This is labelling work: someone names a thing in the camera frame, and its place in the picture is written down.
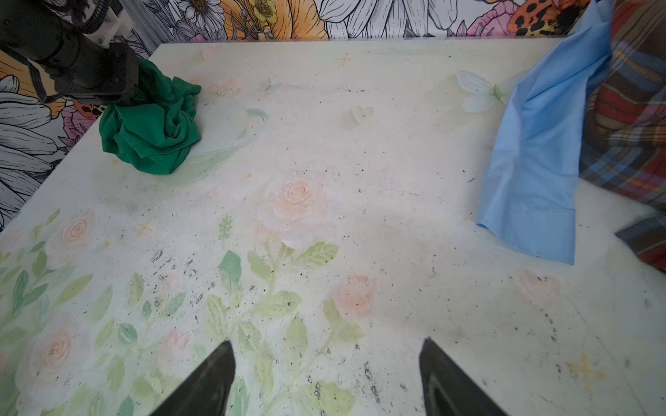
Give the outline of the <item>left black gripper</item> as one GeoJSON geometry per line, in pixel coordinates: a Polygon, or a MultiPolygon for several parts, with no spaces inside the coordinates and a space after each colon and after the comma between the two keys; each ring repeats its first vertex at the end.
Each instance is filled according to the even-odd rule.
{"type": "Polygon", "coordinates": [[[126,43],[83,45],[62,85],[81,103],[129,105],[139,81],[140,57],[126,43]]]}

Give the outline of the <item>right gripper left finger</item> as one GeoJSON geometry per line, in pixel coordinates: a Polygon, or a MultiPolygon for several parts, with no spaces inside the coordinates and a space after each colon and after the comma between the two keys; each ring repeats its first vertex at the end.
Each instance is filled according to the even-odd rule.
{"type": "Polygon", "coordinates": [[[232,343],[224,341],[151,416],[223,416],[235,377],[232,343]]]}

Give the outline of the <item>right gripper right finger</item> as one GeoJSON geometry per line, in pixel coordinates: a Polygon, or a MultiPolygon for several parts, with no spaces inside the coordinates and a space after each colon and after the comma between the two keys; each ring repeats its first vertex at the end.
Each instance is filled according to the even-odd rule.
{"type": "Polygon", "coordinates": [[[424,340],[419,368],[427,416],[507,416],[431,338],[424,340]]]}

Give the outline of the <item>green cloth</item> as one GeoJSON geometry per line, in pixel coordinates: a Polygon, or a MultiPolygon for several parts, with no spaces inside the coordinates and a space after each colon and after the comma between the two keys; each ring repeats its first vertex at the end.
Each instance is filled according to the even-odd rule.
{"type": "Polygon", "coordinates": [[[170,175],[201,140],[195,121],[200,92],[198,84],[169,78],[140,59],[131,104],[109,105],[102,114],[102,150],[142,173],[170,175]]]}

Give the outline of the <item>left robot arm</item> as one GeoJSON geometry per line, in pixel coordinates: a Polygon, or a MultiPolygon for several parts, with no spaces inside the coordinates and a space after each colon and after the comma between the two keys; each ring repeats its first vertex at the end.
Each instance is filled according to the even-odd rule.
{"type": "Polygon", "coordinates": [[[139,57],[124,40],[131,30],[120,1],[1,3],[1,50],[29,69],[43,104],[130,104],[139,81],[139,57]]]}

